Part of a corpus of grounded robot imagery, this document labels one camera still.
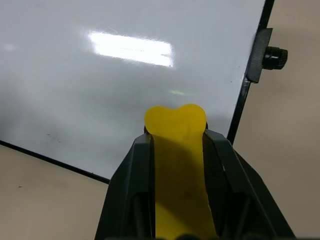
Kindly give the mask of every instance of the yellow plastic piece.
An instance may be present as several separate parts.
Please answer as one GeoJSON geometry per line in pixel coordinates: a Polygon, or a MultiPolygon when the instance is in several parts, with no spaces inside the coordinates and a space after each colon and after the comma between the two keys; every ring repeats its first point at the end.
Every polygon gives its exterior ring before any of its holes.
{"type": "Polygon", "coordinates": [[[144,123],[154,140],[155,236],[216,237],[204,178],[205,111],[195,104],[155,106],[144,123]]]}

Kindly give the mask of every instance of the beige wall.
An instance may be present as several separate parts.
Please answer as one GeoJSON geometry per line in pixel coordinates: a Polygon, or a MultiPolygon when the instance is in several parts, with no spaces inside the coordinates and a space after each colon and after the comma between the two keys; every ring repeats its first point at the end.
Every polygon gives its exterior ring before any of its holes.
{"type": "MultiPolygon", "coordinates": [[[[299,237],[320,236],[320,0],[276,0],[281,71],[251,87],[235,141],[299,237]]],[[[0,239],[91,240],[107,185],[0,147],[0,239]]]]}
{"type": "Polygon", "coordinates": [[[235,149],[268,186],[299,237],[320,237],[320,0],[276,0],[270,46],[283,70],[252,85],[235,149]]]}

